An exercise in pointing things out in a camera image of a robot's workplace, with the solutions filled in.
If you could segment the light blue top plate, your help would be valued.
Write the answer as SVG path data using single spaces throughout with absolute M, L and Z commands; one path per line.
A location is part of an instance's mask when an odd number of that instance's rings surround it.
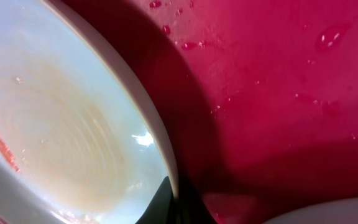
M 61 1 L 0 1 L 0 217 L 136 223 L 177 163 L 135 73 Z

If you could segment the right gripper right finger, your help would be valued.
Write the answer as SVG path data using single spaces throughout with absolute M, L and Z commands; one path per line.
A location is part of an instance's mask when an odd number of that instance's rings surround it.
M 216 224 L 201 196 L 188 179 L 182 179 L 179 184 L 177 223 Z

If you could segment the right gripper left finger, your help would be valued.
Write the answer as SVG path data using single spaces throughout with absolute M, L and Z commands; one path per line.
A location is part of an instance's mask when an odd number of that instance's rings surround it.
M 176 209 L 170 180 L 166 176 L 136 224 L 176 224 Z

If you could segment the red plastic tray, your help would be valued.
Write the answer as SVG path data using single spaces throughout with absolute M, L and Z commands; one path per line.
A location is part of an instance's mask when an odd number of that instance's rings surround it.
M 216 223 L 358 223 L 358 1 L 61 2 L 150 96 L 178 195 Z

